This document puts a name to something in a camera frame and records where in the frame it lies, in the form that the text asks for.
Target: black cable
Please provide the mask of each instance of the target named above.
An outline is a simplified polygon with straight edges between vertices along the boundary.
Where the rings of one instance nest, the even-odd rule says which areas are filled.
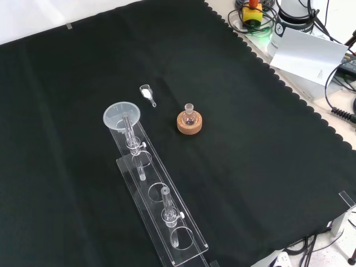
[[[308,8],[307,6],[305,6],[305,5],[301,2],[301,0],[298,0],[298,1],[299,1],[299,3],[300,3],[303,7]]]
[[[298,244],[300,244],[301,242],[305,241],[305,239],[306,239],[306,237],[304,237],[304,238],[300,239],[299,241],[294,242],[293,244],[287,246],[287,248],[291,248],[292,246],[298,245]]]
[[[250,8],[250,9],[260,11],[260,12],[263,14],[263,16],[269,18],[269,20],[268,20],[267,22],[261,24],[259,27],[254,27],[254,26],[251,26],[251,25],[245,23],[245,22],[243,21],[242,16],[241,16],[241,11],[242,11],[242,9],[243,9],[244,7],[248,7],[248,8]],[[266,6],[266,7],[270,8],[270,10],[271,10],[271,12],[272,12],[272,14],[273,14],[273,17],[271,17],[270,14],[268,14],[268,13],[266,13],[266,12],[264,12],[264,11],[258,9],[258,8],[249,7],[248,4],[245,3],[245,4],[240,5],[239,8],[237,8],[237,9],[232,10],[232,11],[229,12],[229,14],[228,14],[228,23],[229,23],[229,25],[230,25],[230,27],[231,27],[232,29],[234,29],[235,31],[237,31],[237,32],[239,32],[239,33],[244,33],[244,34],[249,34],[249,33],[254,33],[254,32],[266,32],[266,31],[269,31],[269,30],[273,29],[278,14],[277,14],[277,11],[276,11],[275,9],[273,9],[272,7],[270,7],[270,6]],[[231,21],[230,21],[230,15],[231,15],[232,13],[236,12],[236,11],[237,11],[238,14],[239,14],[239,18],[240,18],[240,20],[241,20],[243,26],[245,26],[245,27],[247,28],[247,31],[241,31],[241,30],[239,30],[237,27],[235,27],[235,25],[233,25],[233,24],[231,23]],[[261,26],[264,26],[264,25],[266,25],[266,24],[268,24],[268,23],[270,23],[270,22],[272,22],[272,26],[267,26],[267,27],[264,27],[264,28],[260,28]]]
[[[349,220],[349,223],[351,223],[351,225],[352,225],[354,228],[356,228],[356,225],[354,225],[354,224],[352,223],[352,221]]]
[[[307,9],[308,9],[308,15],[305,15],[305,16],[302,16],[302,17],[294,17],[294,16],[292,16],[292,15],[290,15],[290,14],[288,14],[288,13],[286,13],[283,9],[282,9],[282,7],[280,6],[280,4],[279,4],[279,2],[278,2],[278,0],[276,0],[276,4],[277,4],[277,6],[278,6],[278,8],[279,8],[279,12],[281,12],[283,15],[285,15],[286,17],[289,17],[289,18],[292,18],[292,19],[306,19],[306,18],[310,18],[310,17],[312,17],[312,16],[315,16],[315,12],[312,12],[314,9],[311,9],[311,8],[309,8],[310,7],[310,0],[308,0],[308,6],[306,7]]]
[[[323,249],[326,249],[326,248],[330,247],[330,246],[333,245],[336,241],[338,241],[338,239],[341,238],[341,236],[342,236],[343,234],[344,234],[344,230],[343,230],[343,232],[341,233],[341,235],[340,235],[338,238],[336,238],[333,242],[331,242],[329,245],[327,245],[327,246],[324,247],[324,248],[314,250],[313,252],[317,252],[317,251],[320,251],[320,250],[323,250]]]
[[[344,75],[343,78],[344,78],[345,83],[347,83],[348,86],[350,86],[353,91],[356,91],[355,87],[353,87],[353,86],[351,85],[351,83],[349,83],[349,81],[347,80],[346,75]]]
[[[343,87],[344,87],[345,89],[347,89],[348,91],[353,92],[353,93],[356,93],[356,90],[353,90],[352,88],[347,87],[345,84],[343,84],[342,82],[340,82],[340,80],[337,79],[335,76],[334,76],[334,80],[336,80],[341,86],[343,86]]]
[[[311,246],[313,246],[313,244],[315,244],[315,242],[317,241],[317,236],[318,234],[315,234],[313,235],[314,239],[310,242],[310,244],[306,247],[306,250],[304,251],[304,254],[303,254],[303,257],[300,259],[300,262],[299,262],[299,267],[302,266],[303,262],[304,262],[304,259],[306,259],[308,261],[308,259],[311,257],[311,251],[312,249],[309,249]]]
[[[348,63],[348,62],[351,62],[351,61],[354,61],[356,60],[356,58],[354,59],[350,59],[350,60],[346,60],[345,62],[342,62],[341,64],[339,64],[329,75],[328,79],[327,79],[327,82],[325,83],[325,87],[324,87],[324,94],[325,94],[325,99],[328,103],[328,105],[332,108],[332,113],[338,115],[339,117],[342,117],[352,123],[356,123],[356,115],[355,114],[350,114],[346,111],[343,111],[343,110],[340,110],[336,107],[333,107],[332,104],[330,103],[329,99],[328,99],[328,95],[327,95],[327,88],[328,88],[328,83],[329,83],[329,80],[331,78],[331,76],[335,73],[335,71],[342,65]]]
[[[327,26],[327,20],[328,20],[329,2],[330,2],[330,0],[328,0],[328,3],[327,3],[327,12],[325,14],[325,23],[324,23],[325,27]]]
[[[317,242],[317,236],[318,235],[314,235],[314,240],[313,242],[311,243],[311,247],[310,247],[310,250],[308,251],[308,254],[306,256],[306,260],[305,260],[305,264],[304,264],[304,267],[308,267],[309,266],[309,263],[310,263],[310,260],[312,259],[312,253],[313,253],[313,249],[314,249],[314,246],[315,246],[315,243]]]
[[[269,265],[269,267],[273,267],[274,266],[274,264],[276,263],[276,261],[277,261],[277,258],[275,258],[272,262],[271,262],[271,264]]]
[[[264,0],[264,1],[261,1],[261,3],[262,3],[262,10],[268,11],[269,9],[265,8],[265,6],[274,7],[276,0]]]
[[[305,250],[306,250],[307,247],[308,247],[308,240],[309,240],[308,237],[304,237],[304,238],[302,239],[302,241],[304,242],[304,245],[303,245],[303,247],[302,247],[301,249],[299,249],[299,250],[292,250],[292,249],[289,249],[289,248],[290,248],[290,246],[289,246],[288,248],[284,249],[283,251],[287,252],[288,255],[297,256],[297,255],[299,255],[299,254],[305,252]]]

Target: yellow device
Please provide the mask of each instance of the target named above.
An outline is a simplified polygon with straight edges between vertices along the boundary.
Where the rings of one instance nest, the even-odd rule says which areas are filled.
[[[262,4],[259,3],[256,8],[262,10]],[[263,14],[261,11],[250,9],[249,7],[243,7],[243,22],[250,26],[260,26],[262,23],[262,16]]]

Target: clear acrylic stand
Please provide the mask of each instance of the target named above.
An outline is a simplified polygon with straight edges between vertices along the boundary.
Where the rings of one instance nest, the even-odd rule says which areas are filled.
[[[122,155],[117,165],[159,258],[164,267],[209,267],[202,255],[208,245],[139,118],[136,105],[119,102],[105,111],[103,120]]]
[[[353,209],[356,207],[355,202],[351,199],[351,197],[349,197],[349,195],[345,191],[340,192],[339,196],[349,206],[349,209],[333,221],[331,234],[334,237],[338,236],[344,230],[345,224],[347,223]]]

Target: test tube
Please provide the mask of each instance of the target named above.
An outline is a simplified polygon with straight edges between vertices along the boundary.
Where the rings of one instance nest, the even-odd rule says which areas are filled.
[[[137,168],[137,171],[139,172],[140,180],[145,181],[146,175],[145,175],[144,167],[142,165],[142,161],[141,161],[140,157],[134,156],[133,159],[134,159],[134,163]]]
[[[177,214],[173,209],[173,202],[170,189],[167,186],[161,189],[163,205],[164,205],[164,218],[166,225],[169,228],[171,245],[174,248],[179,246],[177,231],[175,231],[175,226],[177,225]]]

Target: metal stand leg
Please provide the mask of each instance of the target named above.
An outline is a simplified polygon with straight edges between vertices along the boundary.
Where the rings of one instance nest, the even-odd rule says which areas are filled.
[[[356,249],[354,251],[354,254],[352,257],[347,261],[350,265],[355,265],[356,264]]]

